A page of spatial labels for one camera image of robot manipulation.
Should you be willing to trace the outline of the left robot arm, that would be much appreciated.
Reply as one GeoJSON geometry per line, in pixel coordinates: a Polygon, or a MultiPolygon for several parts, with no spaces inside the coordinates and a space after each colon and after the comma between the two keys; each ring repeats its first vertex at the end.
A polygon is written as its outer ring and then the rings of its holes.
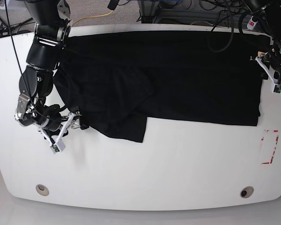
{"type": "Polygon", "coordinates": [[[238,30],[241,37],[249,44],[257,47],[264,54],[255,60],[264,69],[274,83],[275,88],[281,87],[281,7],[278,0],[245,0],[248,10],[241,14],[238,20],[238,30]],[[263,31],[271,36],[270,45],[261,45],[248,40],[243,33],[243,19],[252,15],[261,23],[263,31]]]}

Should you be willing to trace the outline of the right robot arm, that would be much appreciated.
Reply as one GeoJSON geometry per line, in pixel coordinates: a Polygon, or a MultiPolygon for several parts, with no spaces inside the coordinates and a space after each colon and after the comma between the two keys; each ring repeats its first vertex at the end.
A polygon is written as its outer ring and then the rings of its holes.
{"type": "Polygon", "coordinates": [[[64,106],[45,104],[53,89],[54,70],[72,27],[70,7],[65,0],[26,0],[24,4],[36,24],[27,66],[19,80],[15,119],[24,127],[35,125],[53,153],[62,152],[65,149],[62,138],[68,134],[68,129],[85,127],[71,90],[64,106]]]}

